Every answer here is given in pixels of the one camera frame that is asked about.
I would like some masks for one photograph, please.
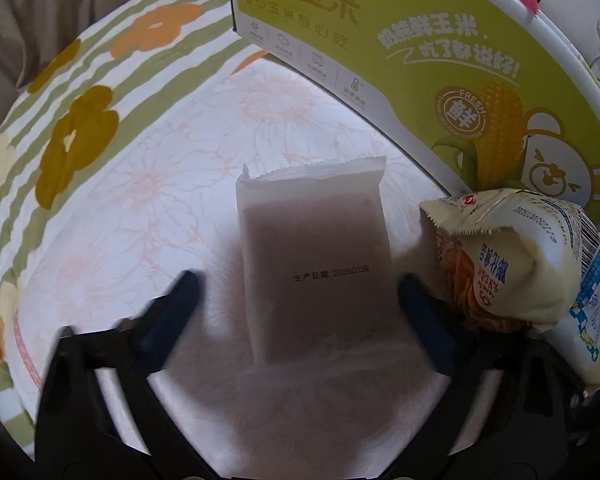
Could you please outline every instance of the corn illustration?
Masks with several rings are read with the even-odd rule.
[[[522,102],[514,90],[488,83],[482,88],[482,99],[489,124],[485,134],[474,140],[480,190],[501,185],[520,160],[526,134]]]

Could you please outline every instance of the packet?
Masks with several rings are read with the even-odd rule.
[[[455,306],[476,328],[533,328],[600,385],[600,238],[570,202],[494,189],[423,202]]]
[[[273,171],[236,195],[254,369],[288,387],[405,357],[379,184],[384,157]]]

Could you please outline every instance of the sealed food packet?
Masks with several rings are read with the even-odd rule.
[[[408,356],[379,184],[384,157],[236,183],[254,368],[238,387],[288,387]]]
[[[600,238],[577,205],[519,189],[420,204],[469,325],[533,328],[600,386]]]

